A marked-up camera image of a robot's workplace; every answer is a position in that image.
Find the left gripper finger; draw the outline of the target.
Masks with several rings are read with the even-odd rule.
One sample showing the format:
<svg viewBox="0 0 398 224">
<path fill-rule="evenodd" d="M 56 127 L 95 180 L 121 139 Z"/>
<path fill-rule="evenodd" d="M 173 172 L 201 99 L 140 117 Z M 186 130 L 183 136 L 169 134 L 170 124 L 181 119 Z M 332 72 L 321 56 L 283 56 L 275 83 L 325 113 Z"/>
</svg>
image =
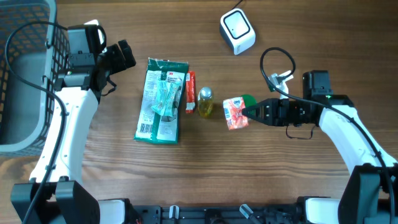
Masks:
<svg viewBox="0 0 398 224">
<path fill-rule="evenodd" d="M 127 69 L 126 60 L 118 44 L 106 48 L 106 58 L 110 67 L 110 74 L 116 74 Z"/>
<path fill-rule="evenodd" d="M 118 52 L 118 70 L 126 70 L 136 65 L 136 60 L 132 54 L 132 50 L 127 40 L 120 40 Z"/>
</svg>

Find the green lid round container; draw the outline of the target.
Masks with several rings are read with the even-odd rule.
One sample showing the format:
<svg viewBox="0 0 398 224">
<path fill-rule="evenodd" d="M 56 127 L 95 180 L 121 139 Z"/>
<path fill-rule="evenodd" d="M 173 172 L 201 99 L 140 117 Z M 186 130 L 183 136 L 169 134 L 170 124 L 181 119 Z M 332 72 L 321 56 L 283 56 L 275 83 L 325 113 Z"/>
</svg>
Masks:
<svg viewBox="0 0 398 224">
<path fill-rule="evenodd" d="M 244 95 L 241 95 L 241 97 L 244 101 L 246 108 L 257 104 L 255 97 L 253 97 L 252 95 L 244 94 Z"/>
</svg>

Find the orange Kleenex tissue pack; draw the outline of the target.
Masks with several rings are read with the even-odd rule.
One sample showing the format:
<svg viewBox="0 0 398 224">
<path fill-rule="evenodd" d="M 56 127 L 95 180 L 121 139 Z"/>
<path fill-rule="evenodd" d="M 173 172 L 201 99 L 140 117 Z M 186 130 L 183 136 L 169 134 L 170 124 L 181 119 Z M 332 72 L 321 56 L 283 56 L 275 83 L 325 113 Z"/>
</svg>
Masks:
<svg viewBox="0 0 398 224">
<path fill-rule="evenodd" d="M 241 129 L 249 125 L 248 118 L 242 114 L 245 107 L 241 96 L 223 101 L 224 115 L 229 130 Z"/>
</svg>

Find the mint green wipes pack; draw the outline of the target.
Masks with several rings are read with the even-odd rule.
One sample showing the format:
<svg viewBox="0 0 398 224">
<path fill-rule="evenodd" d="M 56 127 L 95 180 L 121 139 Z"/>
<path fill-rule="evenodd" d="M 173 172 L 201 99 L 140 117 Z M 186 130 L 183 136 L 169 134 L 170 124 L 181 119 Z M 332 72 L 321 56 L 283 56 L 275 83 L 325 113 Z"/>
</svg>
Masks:
<svg viewBox="0 0 398 224">
<path fill-rule="evenodd" d="M 160 116 L 173 116 L 174 102 L 180 87 L 180 81 L 167 82 L 166 80 L 157 80 L 156 87 L 156 98 L 151 109 Z"/>
</svg>

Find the yellow liquid bottle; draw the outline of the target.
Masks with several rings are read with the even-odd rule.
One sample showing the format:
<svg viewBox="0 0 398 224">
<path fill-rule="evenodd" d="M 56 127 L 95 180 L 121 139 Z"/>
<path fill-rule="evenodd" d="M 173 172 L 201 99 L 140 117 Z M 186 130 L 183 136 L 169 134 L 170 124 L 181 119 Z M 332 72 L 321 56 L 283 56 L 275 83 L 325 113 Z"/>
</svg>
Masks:
<svg viewBox="0 0 398 224">
<path fill-rule="evenodd" d="M 208 118 L 213 110 L 213 91 L 210 87 L 203 87 L 198 94 L 198 111 L 201 117 Z"/>
</svg>

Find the green 3M gloves package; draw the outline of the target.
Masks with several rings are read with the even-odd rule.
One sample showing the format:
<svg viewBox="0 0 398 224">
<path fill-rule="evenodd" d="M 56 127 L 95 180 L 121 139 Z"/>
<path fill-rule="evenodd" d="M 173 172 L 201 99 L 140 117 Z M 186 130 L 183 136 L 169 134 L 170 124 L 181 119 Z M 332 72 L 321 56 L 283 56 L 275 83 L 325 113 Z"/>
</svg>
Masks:
<svg viewBox="0 0 398 224">
<path fill-rule="evenodd" d="M 156 58 L 148 59 L 141 109 L 134 135 L 135 140 L 154 144 L 178 143 L 178 111 L 185 90 L 185 79 L 188 69 L 189 64 L 187 62 L 174 62 Z M 180 87 L 174 102 L 174 115 L 171 117 L 160 116 L 151 109 L 156 98 L 157 80 L 166 80 L 167 82 L 180 81 Z"/>
</svg>

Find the red stick sachet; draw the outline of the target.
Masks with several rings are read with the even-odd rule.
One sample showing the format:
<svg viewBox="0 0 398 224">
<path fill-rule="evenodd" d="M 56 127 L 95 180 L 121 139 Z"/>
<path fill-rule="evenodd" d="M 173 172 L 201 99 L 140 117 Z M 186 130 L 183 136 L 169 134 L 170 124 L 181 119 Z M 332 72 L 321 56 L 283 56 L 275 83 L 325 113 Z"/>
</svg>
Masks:
<svg viewBox="0 0 398 224">
<path fill-rule="evenodd" d="M 186 113 L 193 113 L 195 109 L 195 72 L 188 71 L 186 76 Z"/>
</svg>

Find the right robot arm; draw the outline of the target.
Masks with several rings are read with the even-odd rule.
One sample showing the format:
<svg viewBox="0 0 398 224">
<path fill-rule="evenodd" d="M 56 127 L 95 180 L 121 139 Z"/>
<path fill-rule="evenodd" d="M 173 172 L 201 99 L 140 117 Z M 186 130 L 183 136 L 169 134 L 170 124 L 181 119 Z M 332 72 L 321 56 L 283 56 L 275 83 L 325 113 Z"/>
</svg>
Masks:
<svg viewBox="0 0 398 224">
<path fill-rule="evenodd" d="M 304 223 L 397 223 L 397 160 L 371 136 L 353 102 L 336 95 L 329 74 L 303 74 L 303 97 L 269 98 L 243 109 L 268 126 L 315 124 L 333 142 L 350 173 L 340 199 L 300 197 Z"/>
</svg>

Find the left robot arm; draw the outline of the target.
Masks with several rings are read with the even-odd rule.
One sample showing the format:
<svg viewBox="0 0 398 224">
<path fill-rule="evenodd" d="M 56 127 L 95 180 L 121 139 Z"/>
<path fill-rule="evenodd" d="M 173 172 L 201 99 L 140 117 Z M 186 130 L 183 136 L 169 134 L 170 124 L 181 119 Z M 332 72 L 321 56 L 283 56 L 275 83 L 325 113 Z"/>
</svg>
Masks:
<svg viewBox="0 0 398 224">
<path fill-rule="evenodd" d="M 83 186 L 82 161 L 91 121 L 109 94 L 111 75 L 135 66 L 125 40 L 107 45 L 97 22 L 67 28 L 69 51 L 45 94 L 54 99 L 52 120 L 29 181 L 12 188 L 23 223 L 135 223 L 129 200 L 97 200 Z"/>
</svg>

